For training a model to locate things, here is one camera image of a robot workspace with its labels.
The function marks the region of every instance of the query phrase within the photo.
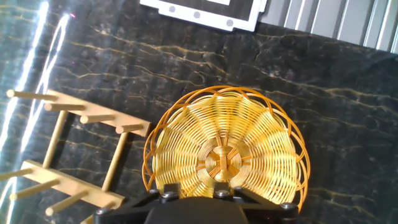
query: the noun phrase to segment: woven basket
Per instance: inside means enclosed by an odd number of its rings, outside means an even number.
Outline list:
[[[180,183],[180,197],[212,197],[214,181],[244,187],[276,204],[307,194],[310,161],[303,137],[272,100],[248,88],[193,91],[149,135],[144,185]]]

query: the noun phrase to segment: marble countertop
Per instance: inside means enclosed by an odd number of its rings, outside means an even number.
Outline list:
[[[156,124],[180,97],[213,85],[245,86],[271,98],[306,140],[312,176],[301,223],[398,222],[398,57],[258,24],[222,32],[164,17],[139,0],[20,0],[0,5],[0,172],[43,162],[57,113],[8,89],[48,88]],[[145,138],[131,136],[112,191],[136,198]],[[52,168],[101,185],[118,135],[69,116]],[[79,223],[96,207],[35,185],[0,182],[0,223]]]

